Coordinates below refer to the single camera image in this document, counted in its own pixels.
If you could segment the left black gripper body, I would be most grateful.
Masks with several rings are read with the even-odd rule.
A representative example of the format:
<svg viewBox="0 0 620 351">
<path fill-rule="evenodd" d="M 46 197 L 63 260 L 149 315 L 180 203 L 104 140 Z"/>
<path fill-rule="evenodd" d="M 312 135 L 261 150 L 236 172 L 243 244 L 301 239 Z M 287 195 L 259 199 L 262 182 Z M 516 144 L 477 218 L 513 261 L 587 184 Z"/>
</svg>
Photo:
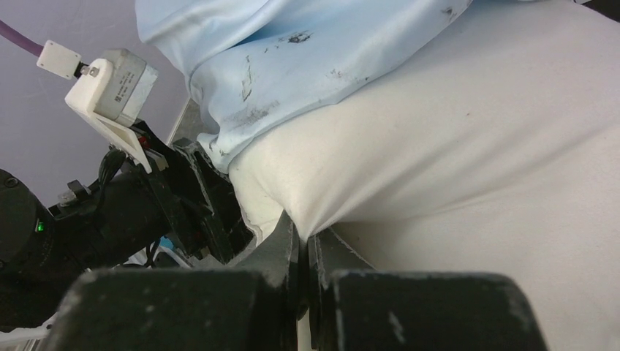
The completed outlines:
<svg viewBox="0 0 620 351">
<path fill-rule="evenodd" d="M 110 147 L 97 174 L 97 262 L 121 264 L 167 237 L 186 257 L 229 263 L 254 236 L 233 186 L 198 143 L 164 144 L 139 121 L 130 129 L 145 163 Z"/>
</svg>

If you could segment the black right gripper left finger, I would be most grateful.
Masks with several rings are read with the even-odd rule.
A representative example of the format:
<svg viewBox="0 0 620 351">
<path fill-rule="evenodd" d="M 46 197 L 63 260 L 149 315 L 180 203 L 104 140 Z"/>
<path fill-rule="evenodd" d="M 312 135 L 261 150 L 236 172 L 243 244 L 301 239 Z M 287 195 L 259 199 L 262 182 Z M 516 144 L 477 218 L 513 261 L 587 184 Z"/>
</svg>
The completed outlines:
<svg viewBox="0 0 620 351">
<path fill-rule="evenodd" d="M 297 266 L 298 234 L 294 222 L 283 212 L 273 232 L 234 269 L 258 272 L 269 287 L 287 289 Z"/>
</svg>

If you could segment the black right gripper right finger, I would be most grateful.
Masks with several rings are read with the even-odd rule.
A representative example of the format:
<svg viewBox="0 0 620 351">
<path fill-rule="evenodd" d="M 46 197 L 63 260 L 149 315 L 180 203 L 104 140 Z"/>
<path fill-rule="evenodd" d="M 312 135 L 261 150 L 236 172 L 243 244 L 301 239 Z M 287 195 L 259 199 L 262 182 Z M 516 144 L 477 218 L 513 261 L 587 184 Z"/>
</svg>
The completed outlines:
<svg viewBox="0 0 620 351">
<path fill-rule="evenodd" d="M 318 290 L 327 290 L 335 271 L 374 269 L 332 227 L 311 236 L 307 247 L 310 286 Z"/>
</svg>

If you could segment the light blue pillowcase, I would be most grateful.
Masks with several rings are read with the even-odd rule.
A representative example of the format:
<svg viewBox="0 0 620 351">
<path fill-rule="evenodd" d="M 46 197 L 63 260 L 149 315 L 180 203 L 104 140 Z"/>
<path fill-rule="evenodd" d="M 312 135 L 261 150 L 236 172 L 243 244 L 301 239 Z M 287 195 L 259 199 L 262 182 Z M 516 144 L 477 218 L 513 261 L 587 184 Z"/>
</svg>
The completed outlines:
<svg viewBox="0 0 620 351">
<path fill-rule="evenodd" d="M 137 31 L 185 78 L 212 165 L 393 71 L 468 1 L 136 1 Z"/>
</svg>

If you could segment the white pillow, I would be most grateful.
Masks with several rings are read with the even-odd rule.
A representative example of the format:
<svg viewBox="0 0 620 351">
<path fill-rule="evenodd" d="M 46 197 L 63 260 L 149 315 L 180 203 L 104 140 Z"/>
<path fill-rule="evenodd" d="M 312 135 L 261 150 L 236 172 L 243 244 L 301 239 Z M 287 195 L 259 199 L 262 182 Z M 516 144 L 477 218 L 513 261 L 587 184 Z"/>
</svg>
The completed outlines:
<svg viewBox="0 0 620 351">
<path fill-rule="evenodd" d="M 260 240 L 286 212 L 377 268 L 504 274 L 550 349 L 619 348 L 619 24 L 583 5 L 474 1 L 229 171 Z"/>
</svg>

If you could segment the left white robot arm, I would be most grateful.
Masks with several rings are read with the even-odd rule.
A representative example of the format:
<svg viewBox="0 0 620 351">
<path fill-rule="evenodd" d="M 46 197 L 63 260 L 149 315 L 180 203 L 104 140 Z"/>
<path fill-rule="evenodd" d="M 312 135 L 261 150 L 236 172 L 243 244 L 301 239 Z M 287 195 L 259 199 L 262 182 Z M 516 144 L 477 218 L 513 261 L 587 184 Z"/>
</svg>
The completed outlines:
<svg viewBox="0 0 620 351">
<path fill-rule="evenodd" d="M 144 121 L 131 131 L 153 170 L 110 148 L 89 186 L 45 207 L 1 172 L 1 330 L 38 328 L 84 271 L 122 264 L 162 237 L 187 257 L 228 263 L 253 240 L 227 176 L 186 138 L 165 145 Z"/>
</svg>

